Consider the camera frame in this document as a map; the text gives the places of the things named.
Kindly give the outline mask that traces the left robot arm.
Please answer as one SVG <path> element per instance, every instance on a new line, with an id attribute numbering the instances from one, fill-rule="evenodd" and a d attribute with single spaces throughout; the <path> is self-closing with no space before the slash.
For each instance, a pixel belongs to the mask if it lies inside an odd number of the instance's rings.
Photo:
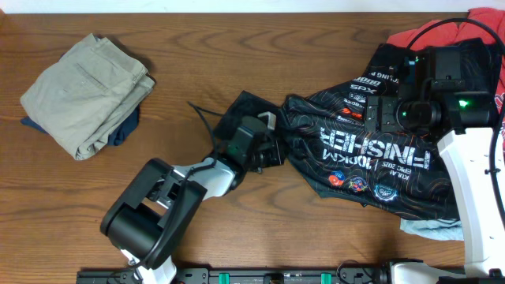
<path id="1" fill-rule="evenodd" d="M 129 266 L 99 278 L 100 283 L 170 283 L 171 256 L 203 201 L 236 189 L 248 172 L 283 163 L 275 139 L 276 116 L 263 112 L 242 118 L 222 149 L 200 163 L 171 166 L 149 160 L 103 217 L 100 231 Z"/>

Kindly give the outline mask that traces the folded navy garment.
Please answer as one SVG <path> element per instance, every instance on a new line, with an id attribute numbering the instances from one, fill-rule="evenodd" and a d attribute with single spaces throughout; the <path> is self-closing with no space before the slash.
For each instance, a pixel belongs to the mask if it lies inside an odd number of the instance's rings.
<path id="1" fill-rule="evenodd" d="M 140 120 L 140 105 L 138 105 L 134 111 L 113 131 L 109 134 L 107 145 L 108 146 L 119 146 L 125 139 L 137 128 Z M 47 134 L 47 132 L 36 124 L 30 117 L 24 117 L 21 119 L 21 124 L 32 127 L 40 131 L 41 133 Z"/>

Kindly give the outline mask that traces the folded khaki trousers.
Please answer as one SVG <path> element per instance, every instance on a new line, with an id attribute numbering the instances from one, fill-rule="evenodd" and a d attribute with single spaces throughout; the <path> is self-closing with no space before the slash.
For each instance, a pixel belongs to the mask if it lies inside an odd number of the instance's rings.
<path id="1" fill-rule="evenodd" d="M 39 75 L 21 105 L 75 160 L 85 160 L 154 86 L 140 61 L 90 34 Z"/>

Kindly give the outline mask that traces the red t-shirt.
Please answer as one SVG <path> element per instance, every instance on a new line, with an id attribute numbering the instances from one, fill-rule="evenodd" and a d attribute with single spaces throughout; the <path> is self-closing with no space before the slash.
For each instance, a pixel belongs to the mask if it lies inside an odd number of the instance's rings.
<path id="1" fill-rule="evenodd" d="M 387 62 L 396 66 L 404 56 L 429 47 L 458 46 L 462 78 L 468 91 L 487 91 L 497 110 L 504 97 L 504 12 L 493 8 L 470 9 L 464 21 L 444 24 L 429 21 L 419 28 L 390 35 L 383 45 L 390 49 Z"/>

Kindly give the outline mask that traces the black printed sports jersey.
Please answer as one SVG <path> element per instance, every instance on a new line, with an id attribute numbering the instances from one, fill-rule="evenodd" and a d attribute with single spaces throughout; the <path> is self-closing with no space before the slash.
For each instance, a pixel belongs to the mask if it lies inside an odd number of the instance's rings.
<path id="1" fill-rule="evenodd" d="M 215 136 L 229 140 L 244 116 L 272 112 L 291 165 L 319 196 L 378 207 L 408 220 L 458 219 L 451 179 L 433 142 L 364 128 L 367 98 L 398 91 L 388 70 L 408 53 L 383 43 L 361 76 L 308 97 L 288 95 L 281 106 L 242 92 L 215 127 Z"/>

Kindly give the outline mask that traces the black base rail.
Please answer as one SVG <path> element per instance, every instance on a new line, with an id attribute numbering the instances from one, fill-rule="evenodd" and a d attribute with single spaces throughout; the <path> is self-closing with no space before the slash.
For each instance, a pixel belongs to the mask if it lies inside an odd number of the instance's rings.
<path id="1" fill-rule="evenodd" d="M 209 270 L 189 268 L 175 276 L 142 276 L 139 272 L 82 271 L 77 273 L 77 284 L 388 284 L 391 277 L 383 268 L 344 266 L 335 270 L 261 271 Z"/>

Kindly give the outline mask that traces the light blue garment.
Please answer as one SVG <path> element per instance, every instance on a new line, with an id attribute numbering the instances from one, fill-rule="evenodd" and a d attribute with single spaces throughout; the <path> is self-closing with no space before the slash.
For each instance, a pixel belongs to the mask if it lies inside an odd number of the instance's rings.
<path id="1" fill-rule="evenodd" d="M 460 220 L 406 220 L 401 219 L 400 230 L 435 241 L 463 241 L 463 228 Z"/>

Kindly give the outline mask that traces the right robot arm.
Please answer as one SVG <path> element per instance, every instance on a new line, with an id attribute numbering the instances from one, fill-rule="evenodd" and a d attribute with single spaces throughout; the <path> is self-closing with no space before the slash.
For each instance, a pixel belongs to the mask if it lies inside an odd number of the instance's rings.
<path id="1" fill-rule="evenodd" d="M 501 283 L 504 280 L 504 160 L 494 102 L 501 61 L 479 41 L 376 55 L 398 90 L 371 95 L 365 130 L 433 142 L 450 176 L 465 244 L 463 272 L 419 260 L 390 262 L 384 283 Z"/>

